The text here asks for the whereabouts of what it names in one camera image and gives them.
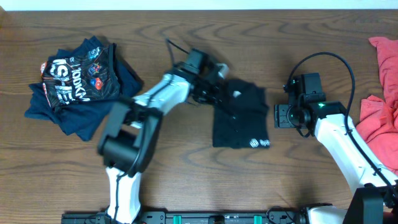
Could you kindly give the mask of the plain black t-shirt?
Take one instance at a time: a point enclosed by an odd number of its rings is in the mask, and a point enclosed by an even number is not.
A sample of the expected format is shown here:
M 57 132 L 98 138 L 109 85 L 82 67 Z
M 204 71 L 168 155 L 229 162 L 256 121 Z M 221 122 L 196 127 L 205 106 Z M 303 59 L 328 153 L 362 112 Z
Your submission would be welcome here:
M 214 110 L 213 147 L 269 148 L 265 89 L 244 80 L 229 79 L 223 90 L 226 99 Z

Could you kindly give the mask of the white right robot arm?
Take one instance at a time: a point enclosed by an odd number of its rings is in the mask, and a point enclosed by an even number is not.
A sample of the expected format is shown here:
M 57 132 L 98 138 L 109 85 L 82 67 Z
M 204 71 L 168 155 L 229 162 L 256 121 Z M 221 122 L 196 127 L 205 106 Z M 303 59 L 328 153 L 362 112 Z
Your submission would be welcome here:
M 275 105 L 277 128 L 308 129 L 324 145 L 353 194 L 347 209 L 305 207 L 296 223 L 397 223 L 397 175 L 370 150 L 339 101 Z

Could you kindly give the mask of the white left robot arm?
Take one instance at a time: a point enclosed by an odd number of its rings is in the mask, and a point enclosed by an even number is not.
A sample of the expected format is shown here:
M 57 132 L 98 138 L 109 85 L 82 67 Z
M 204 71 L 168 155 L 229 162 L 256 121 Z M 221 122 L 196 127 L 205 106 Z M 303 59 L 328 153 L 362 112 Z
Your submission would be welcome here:
M 181 63 L 166 72 L 147 92 L 115 102 L 98 143 L 109 179 L 109 207 L 105 223 L 133 223 L 139 216 L 141 175 L 155 151 L 163 117 L 194 90 L 214 85 L 228 74 L 216 63 L 208 77 L 199 77 Z

